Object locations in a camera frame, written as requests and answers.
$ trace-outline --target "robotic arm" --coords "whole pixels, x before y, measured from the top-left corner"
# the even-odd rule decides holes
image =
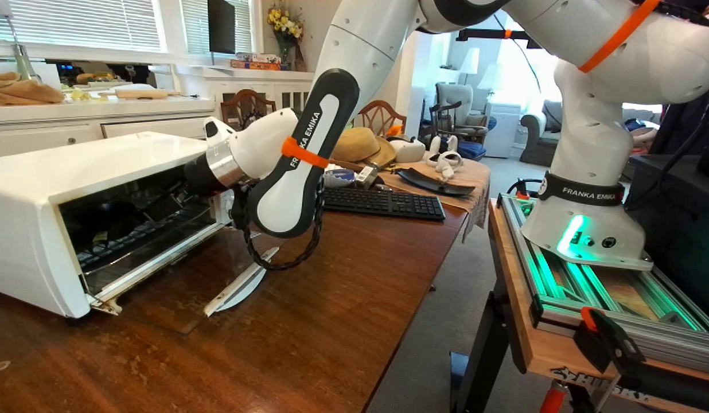
[[[279,110],[242,132],[215,122],[208,169],[224,186],[262,179],[262,187],[252,195],[256,225],[273,237],[304,233],[315,221],[324,157],[331,155],[351,114],[373,98],[403,38],[412,30],[449,31],[479,23],[505,1],[341,0],[301,120],[291,110]]]
[[[301,120],[279,110],[237,132],[215,123],[208,169],[231,186],[262,179],[256,225],[299,237],[313,225],[324,157],[385,79],[412,30],[451,31],[500,6],[566,59],[555,79],[564,129],[547,190],[523,233],[569,261],[650,269],[645,233],[624,214],[620,175],[632,134],[621,101],[679,103],[709,89],[709,27],[652,14],[658,0],[341,0]]]

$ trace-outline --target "wooden countertop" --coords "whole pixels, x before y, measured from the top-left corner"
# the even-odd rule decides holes
[[[308,261],[212,318],[237,232],[134,289],[120,317],[0,296],[0,410],[365,410],[463,221],[325,214]]]

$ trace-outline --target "keyboard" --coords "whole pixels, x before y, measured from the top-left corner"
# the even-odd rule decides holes
[[[438,196],[392,190],[370,190],[357,186],[325,187],[325,211],[415,217],[415,221],[445,221]]]

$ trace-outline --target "black cable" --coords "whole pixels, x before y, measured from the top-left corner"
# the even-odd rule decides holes
[[[534,68],[531,54],[518,45],[517,38],[511,38],[511,44],[518,48],[523,61],[527,63],[527,68],[531,68],[531,73],[532,73],[532,77],[534,77],[534,82],[536,82],[536,92],[540,92],[540,97],[541,97],[541,94],[544,94],[541,79],[540,79],[540,76],[536,76],[536,68]],[[544,112],[547,116],[551,116],[551,122],[558,123],[558,129],[562,129],[562,120],[559,120],[558,114],[554,114],[554,110],[551,110],[548,106],[541,106],[541,112]]]
[[[632,204],[626,201],[626,207],[633,207],[637,204],[641,199],[645,199],[652,190],[658,187],[658,195],[667,201],[672,201],[676,208],[687,211],[688,216],[698,216],[691,207],[682,204],[679,199],[669,196],[663,187],[663,181],[667,179],[669,169],[676,164],[676,160],[682,155],[687,155],[692,144],[700,140],[700,132],[705,131],[707,125],[707,120],[709,120],[709,92],[707,92],[707,98],[705,98],[705,106],[702,106],[702,114],[700,114],[700,122],[695,123],[695,129],[691,131],[691,134],[676,146],[676,151],[669,155],[669,160],[661,167],[658,176],[636,196],[632,196]]]
[[[687,0],[661,0],[657,14],[669,14],[688,21],[702,19],[702,9],[688,6]]]
[[[518,190],[518,193],[523,193],[523,195],[536,196],[540,193],[536,193],[536,190],[527,190],[527,184],[540,184],[540,186],[541,186],[541,179],[517,179],[517,181],[508,187],[508,193]]]
[[[252,181],[252,184],[247,184],[247,186],[242,186],[242,184],[238,184],[238,186],[231,186],[231,187],[235,187],[231,221],[235,221],[235,225],[242,230],[250,257],[254,258],[254,264],[260,264],[260,266],[267,269],[267,270],[289,270],[289,269],[304,264],[304,261],[315,251],[315,248],[320,246],[320,237],[322,237],[322,227],[324,227],[324,221],[322,221],[324,207],[322,207],[322,201],[317,199],[317,204],[315,204],[315,214],[313,214],[313,237],[309,237],[305,250],[304,250],[299,257],[289,258],[289,261],[267,261],[267,258],[260,254],[260,250],[254,248],[252,227],[250,227],[250,208],[247,208],[247,207],[250,207],[250,199],[247,199],[247,193],[250,193],[254,186],[260,186],[260,181]]]

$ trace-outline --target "toaster oven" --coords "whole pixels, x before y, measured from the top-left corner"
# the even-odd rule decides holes
[[[135,132],[0,157],[0,293],[80,318],[224,227],[186,172],[207,142]]]

